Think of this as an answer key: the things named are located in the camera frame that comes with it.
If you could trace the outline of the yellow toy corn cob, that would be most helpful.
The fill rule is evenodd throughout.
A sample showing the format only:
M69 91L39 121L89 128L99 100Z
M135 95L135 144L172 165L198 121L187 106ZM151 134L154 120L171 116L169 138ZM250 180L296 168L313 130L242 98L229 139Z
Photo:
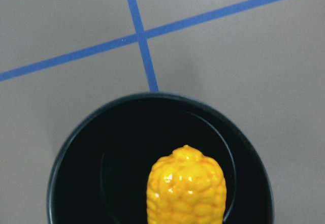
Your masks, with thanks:
M185 145L152 166L148 223L223 223L226 181L218 162Z

